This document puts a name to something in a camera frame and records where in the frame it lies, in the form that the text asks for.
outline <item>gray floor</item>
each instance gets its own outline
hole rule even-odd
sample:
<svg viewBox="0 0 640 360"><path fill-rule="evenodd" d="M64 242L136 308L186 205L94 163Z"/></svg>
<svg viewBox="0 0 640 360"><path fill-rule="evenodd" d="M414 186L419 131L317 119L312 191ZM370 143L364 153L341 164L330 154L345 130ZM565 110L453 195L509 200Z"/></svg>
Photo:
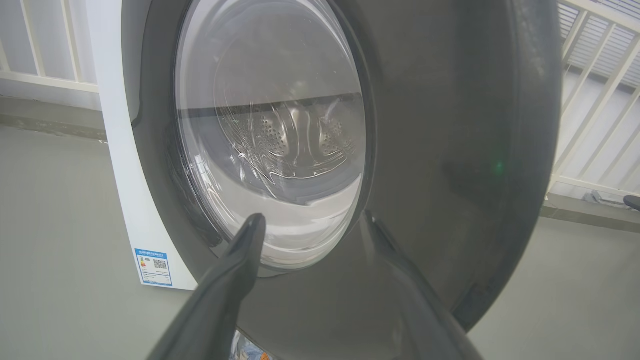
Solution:
<svg viewBox="0 0 640 360"><path fill-rule="evenodd" d="M107 145L0 127L0 359L141 359L189 296L136 277ZM637 359L640 234L543 218L487 359Z"/></svg>

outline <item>white railing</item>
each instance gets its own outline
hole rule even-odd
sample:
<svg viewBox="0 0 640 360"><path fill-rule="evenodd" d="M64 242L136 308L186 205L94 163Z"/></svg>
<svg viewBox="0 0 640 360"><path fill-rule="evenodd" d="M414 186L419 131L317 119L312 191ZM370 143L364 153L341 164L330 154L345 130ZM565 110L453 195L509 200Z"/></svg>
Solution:
<svg viewBox="0 0 640 360"><path fill-rule="evenodd" d="M76 35L74 33L74 25L71 18L69 0L60 0L60 6L62 8L62 16L65 24L65 31L67 33L67 45L71 55L71 65L74 73L73 80L52 78L47 76L45 66L42 61L42 54L40 53L40 44L38 42L38 37L33 26L33 20L29 15L29 6L31 5L31 1L20 0L20 5L22 6L22 17L27 29L27 36L29 37L29 44L31 46L31 54L33 55L33 61L36 67L36 74L26 74L23 72L12 71L11 67L9 66L9 61L7 60L4 47L2 45L2 39L0 39L0 66L2 67L2 70L0 70L0 79L97 93L98 85L83 81L78 57Z"/></svg>
<svg viewBox="0 0 640 360"><path fill-rule="evenodd" d="M628 152L630 148L633 148L634 142L638 141L640 119L627 119L627 115L636 105L636 100L640 95L640 86L634 77L636 70L640 69L640 63L636 62L640 52L640 21L590 0L560 0L560 4L562 4L561 10L564 9L565 13L567 13L567 7L574 11L570 19L573 24L570 24L569 31L567 31L566 24L563 23L565 25L563 37L566 39L562 48L563 66L565 68L575 67L578 69L578 74L573 75L574 79L577 79L570 92L565 94L562 105L563 125L561 129L569 131L570 137L566 147L558 148L549 189L551 190L556 183L564 183L617 196L637 195L640 192L640 184L633 182L640 168L640 154ZM595 101L586 102L584 99L581 101L579 93L592 74L599 76L600 82L603 83L601 87L598 87L601 89L600 94ZM604 133L599 143L590 140L593 143L583 146L589 132L594 130L594 126L599 121L602 121L600 116L612 96L621 91L619 89L621 84L626 87L627 93L632 91L626 105L611 122L608 129L598 125L596 131ZM578 120L578 126L567 125L567 123L574 121L574 119L571 121L567 119L572 107L571 116L578 112L575 111L576 107L583 107L585 110L589 108L584 118L581 121ZM611 162L604 161L601 158L603 150L611 145L612 138L620 135L618 133L620 124L625 119L637 120L635 131L627 138L626 143ZM586 154L592 149L593 152L590 155ZM607 152L607 156L611 157L610 151ZM629 156L637 158L635 163L628 170L624 170L626 173L621 180L616 180L617 183L612 184L609 179L612 171L621 164L623 158L628 160ZM574 162L578 157L581 157L581 160L577 163ZM594 169L595 163L599 164L599 169Z"/></svg>

